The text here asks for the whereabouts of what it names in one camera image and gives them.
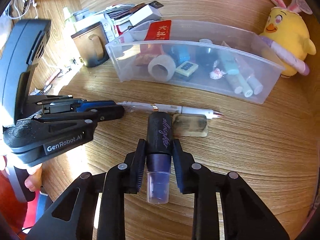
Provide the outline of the left hand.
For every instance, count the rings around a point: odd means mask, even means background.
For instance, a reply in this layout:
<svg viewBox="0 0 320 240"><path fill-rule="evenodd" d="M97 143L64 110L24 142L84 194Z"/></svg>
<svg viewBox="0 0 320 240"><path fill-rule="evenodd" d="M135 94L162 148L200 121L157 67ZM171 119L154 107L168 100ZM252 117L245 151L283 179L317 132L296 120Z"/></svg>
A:
<svg viewBox="0 0 320 240"><path fill-rule="evenodd" d="M7 166L7 158L1 155L0 161L1 173L3 174L3 176L5 176L5 178L8 178L8 174L5 170ZM42 186L42 164L27 168L27 172L29 176L24 181L25 187L28 188L31 192L39 190Z"/></svg>

